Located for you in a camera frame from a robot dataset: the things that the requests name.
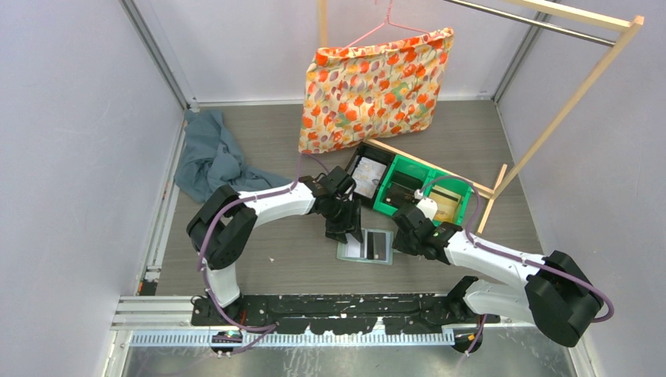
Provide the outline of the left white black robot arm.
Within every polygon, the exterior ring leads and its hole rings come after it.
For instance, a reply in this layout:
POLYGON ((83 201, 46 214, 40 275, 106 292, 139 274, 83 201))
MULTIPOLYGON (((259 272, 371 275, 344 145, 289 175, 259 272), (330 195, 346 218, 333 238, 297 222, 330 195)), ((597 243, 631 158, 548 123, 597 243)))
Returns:
POLYGON ((271 221, 319 214, 325 236, 340 243, 363 241, 360 200, 353 198, 356 183, 341 167, 316 177, 301 176, 278 188, 237 192, 230 185, 218 188, 188 223, 186 233, 199 255, 210 314, 220 324, 234 324, 241 313, 240 287, 235 263, 251 233, 271 221))

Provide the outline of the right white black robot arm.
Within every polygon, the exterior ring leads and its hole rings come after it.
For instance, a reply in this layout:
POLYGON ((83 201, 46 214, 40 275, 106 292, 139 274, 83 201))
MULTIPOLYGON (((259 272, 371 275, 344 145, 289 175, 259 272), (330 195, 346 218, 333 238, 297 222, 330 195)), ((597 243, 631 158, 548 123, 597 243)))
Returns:
POLYGON ((392 219, 397 225, 394 249, 491 277, 465 276, 445 296, 445 308, 459 322, 481 315, 511 318, 573 347, 602 309, 601 292, 566 253, 544 256, 490 243, 459 225, 435 225, 413 204, 392 219))

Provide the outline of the black VIP card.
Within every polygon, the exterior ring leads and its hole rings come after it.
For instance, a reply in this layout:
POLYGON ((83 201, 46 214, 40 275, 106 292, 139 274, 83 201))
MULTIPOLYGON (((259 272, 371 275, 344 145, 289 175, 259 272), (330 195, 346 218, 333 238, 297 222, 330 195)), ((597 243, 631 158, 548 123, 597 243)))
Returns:
POLYGON ((393 183, 386 190, 385 203, 400 209, 404 205, 417 204, 419 202, 415 197, 415 190, 393 183))

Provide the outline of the white patterned cards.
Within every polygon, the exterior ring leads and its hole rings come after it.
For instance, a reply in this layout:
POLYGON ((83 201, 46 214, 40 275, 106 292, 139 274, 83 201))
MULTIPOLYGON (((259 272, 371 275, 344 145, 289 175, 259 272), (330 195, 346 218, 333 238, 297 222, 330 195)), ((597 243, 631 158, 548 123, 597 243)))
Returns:
POLYGON ((374 197, 385 171, 386 164, 361 157, 352 173, 352 178, 356 182, 354 192, 369 199, 374 197))

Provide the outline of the gold VIP card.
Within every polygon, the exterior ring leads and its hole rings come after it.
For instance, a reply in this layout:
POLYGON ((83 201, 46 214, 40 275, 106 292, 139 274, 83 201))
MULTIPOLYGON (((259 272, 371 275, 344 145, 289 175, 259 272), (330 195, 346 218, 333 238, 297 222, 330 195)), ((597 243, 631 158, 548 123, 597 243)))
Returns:
POLYGON ((428 197, 437 204, 435 221, 455 223, 462 196, 445 188, 432 188, 428 197))

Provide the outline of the green bin with black card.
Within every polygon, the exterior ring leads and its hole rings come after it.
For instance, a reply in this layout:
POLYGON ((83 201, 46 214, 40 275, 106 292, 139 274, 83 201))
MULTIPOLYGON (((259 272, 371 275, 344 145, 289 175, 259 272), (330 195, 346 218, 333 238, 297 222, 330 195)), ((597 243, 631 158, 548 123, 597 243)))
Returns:
POLYGON ((396 155, 377 191, 372 209, 391 216, 404 205, 416 204, 415 191, 421 189, 432 177, 432 168, 396 155))

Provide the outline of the green bin with gold card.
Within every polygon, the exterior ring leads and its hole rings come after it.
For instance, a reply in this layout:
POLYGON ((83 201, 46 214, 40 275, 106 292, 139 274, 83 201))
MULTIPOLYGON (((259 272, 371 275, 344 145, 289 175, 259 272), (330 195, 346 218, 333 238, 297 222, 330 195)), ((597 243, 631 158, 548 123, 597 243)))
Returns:
POLYGON ((461 225, 472 194, 472 188, 459 179, 445 179, 426 188, 426 194, 437 204, 434 224, 449 222, 461 225))

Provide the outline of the black plastic bin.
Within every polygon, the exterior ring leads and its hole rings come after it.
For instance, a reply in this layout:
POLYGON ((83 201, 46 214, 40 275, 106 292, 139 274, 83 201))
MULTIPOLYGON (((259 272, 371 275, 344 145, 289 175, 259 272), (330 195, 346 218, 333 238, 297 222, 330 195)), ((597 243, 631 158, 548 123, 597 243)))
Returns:
POLYGON ((393 152, 367 142, 357 146, 346 172, 356 182, 353 196, 358 197, 364 206, 373 208, 394 159, 393 152))

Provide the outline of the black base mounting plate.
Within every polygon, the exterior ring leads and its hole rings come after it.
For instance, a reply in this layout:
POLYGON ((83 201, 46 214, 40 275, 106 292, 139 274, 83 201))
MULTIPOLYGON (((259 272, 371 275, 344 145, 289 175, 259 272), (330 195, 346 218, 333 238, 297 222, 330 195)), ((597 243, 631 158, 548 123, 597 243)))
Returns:
POLYGON ((225 314, 262 333, 367 334, 382 324, 388 335, 434 334, 453 324, 479 324, 478 315, 458 317, 432 293, 351 295, 242 295, 225 314))

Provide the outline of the floral orange pillow bag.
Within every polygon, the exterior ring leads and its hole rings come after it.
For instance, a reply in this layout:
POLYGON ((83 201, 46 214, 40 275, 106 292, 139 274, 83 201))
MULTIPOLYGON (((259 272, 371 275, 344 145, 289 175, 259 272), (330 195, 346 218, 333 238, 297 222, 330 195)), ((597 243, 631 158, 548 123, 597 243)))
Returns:
POLYGON ((299 152, 427 129, 453 42, 446 27, 373 46, 319 48, 306 70, 299 152))

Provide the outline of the blue grey cloth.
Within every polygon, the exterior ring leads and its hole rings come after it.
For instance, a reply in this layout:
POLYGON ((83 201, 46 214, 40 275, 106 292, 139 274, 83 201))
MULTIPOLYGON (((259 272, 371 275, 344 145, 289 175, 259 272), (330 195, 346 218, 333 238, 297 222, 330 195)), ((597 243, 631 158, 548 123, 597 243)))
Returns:
POLYGON ((261 191, 291 181, 247 164, 239 143, 225 127, 219 110, 185 112, 184 146, 174 175, 179 189, 205 203, 224 185, 236 191, 261 191))

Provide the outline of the metal hanging rod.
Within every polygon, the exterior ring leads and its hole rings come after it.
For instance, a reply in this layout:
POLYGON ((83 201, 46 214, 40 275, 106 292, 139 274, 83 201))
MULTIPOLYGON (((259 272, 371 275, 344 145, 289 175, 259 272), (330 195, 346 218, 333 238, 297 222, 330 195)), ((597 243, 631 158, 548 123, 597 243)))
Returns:
POLYGON ((607 46, 607 47, 613 47, 616 45, 616 42, 610 39, 606 38, 600 38, 594 35, 589 35, 586 33, 582 33, 579 31, 574 31, 570 30, 564 27, 557 26, 555 24, 550 24, 548 22, 542 21, 542 20, 537 20, 537 19, 530 19, 524 16, 519 16, 513 13, 505 12, 499 9, 494 9, 488 6, 484 5, 478 5, 473 2, 467 2, 467 1, 459 1, 459 0, 445 0, 445 2, 454 4, 454 5, 459 5, 468 9, 472 9, 478 12, 490 14, 493 16, 498 16, 506 20, 512 20, 521 24, 527 24, 532 27, 537 27, 539 29, 543 30, 548 30, 548 31, 553 31, 556 32, 560 35, 567 35, 570 37, 578 38, 580 40, 584 40, 586 42, 593 42, 598 45, 602 46, 607 46))

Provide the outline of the aluminium rail frame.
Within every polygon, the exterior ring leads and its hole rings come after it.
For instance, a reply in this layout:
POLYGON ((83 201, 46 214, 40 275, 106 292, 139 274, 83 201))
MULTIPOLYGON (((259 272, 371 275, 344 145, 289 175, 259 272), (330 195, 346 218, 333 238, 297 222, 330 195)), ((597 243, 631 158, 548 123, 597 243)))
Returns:
POLYGON ((367 334, 274 334, 272 328, 254 333, 227 321, 204 295, 129 296, 119 300, 112 329, 131 331, 138 346, 209 346, 236 350, 252 347, 453 346, 463 351, 474 341, 479 324, 453 324, 434 334, 388 335, 377 324, 367 334))

